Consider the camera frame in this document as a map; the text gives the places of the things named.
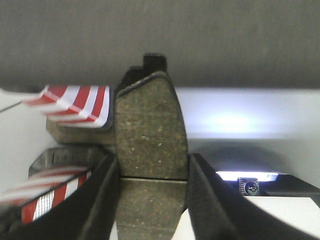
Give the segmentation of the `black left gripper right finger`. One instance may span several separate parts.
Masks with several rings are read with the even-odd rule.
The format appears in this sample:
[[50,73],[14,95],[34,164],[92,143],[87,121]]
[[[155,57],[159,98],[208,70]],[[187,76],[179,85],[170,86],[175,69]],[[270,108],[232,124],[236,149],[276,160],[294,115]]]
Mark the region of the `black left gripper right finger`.
[[189,156],[186,207],[197,240],[313,240],[245,199],[199,154]]

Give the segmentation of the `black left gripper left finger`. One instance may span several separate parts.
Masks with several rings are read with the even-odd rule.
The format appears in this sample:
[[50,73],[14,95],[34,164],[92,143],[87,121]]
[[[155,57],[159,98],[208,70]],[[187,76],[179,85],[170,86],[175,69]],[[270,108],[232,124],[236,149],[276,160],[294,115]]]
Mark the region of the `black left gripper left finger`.
[[0,228],[3,240],[117,240],[119,170],[107,153],[90,178],[69,198],[28,224]]

